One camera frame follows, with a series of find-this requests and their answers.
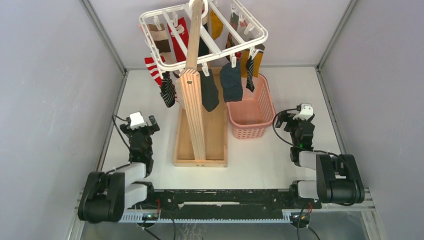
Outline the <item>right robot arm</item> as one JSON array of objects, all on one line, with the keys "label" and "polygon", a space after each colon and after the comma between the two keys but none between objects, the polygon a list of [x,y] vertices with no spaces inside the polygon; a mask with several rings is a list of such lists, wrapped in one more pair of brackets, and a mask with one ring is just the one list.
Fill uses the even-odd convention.
[{"label": "right robot arm", "polygon": [[289,203],[302,208],[309,202],[352,206],[365,200],[365,188],[352,154],[336,154],[313,147],[314,115],[298,118],[292,109],[277,113],[272,129],[284,127],[291,140],[280,137],[290,145],[289,157],[297,167],[315,171],[314,180],[295,180],[289,187]]}]

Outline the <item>wooden hanger stand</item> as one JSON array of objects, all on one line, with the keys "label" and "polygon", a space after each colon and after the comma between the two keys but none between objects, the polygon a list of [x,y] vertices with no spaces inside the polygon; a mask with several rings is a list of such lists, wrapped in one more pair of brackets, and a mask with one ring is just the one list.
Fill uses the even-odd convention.
[{"label": "wooden hanger stand", "polygon": [[208,12],[207,7],[204,0],[191,0],[184,8],[191,23],[185,69],[180,79],[184,108],[180,108],[178,115],[173,157],[176,167],[225,168],[228,165],[226,108],[221,103],[208,112],[202,103],[198,52],[204,31],[202,14]]}]

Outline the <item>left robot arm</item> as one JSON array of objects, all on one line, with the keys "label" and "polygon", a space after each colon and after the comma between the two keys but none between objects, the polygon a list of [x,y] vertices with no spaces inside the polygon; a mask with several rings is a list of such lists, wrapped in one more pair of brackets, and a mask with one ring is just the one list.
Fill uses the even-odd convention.
[{"label": "left robot arm", "polygon": [[124,210],[135,204],[149,209],[157,196],[152,185],[145,182],[153,171],[152,135],[160,131],[153,115],[147,119],[141,112],[131,113],[117,125],[117,115],[112,123],[128,150],[128,161],[108,171],[92,171],[88,174],[77,216],[89,223],[118,222]]}]

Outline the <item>pink plastic basket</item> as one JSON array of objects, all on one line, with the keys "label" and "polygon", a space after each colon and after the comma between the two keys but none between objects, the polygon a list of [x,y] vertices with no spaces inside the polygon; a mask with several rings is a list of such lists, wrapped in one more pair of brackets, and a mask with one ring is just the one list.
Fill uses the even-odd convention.
[{"label": "pink plastic basket", "polygon": [[244,88],[241,101],[226,104],[232,135],[238,140],[261,138],[276,115],[267,78],[260,73],[252,82],[253,91]]}]

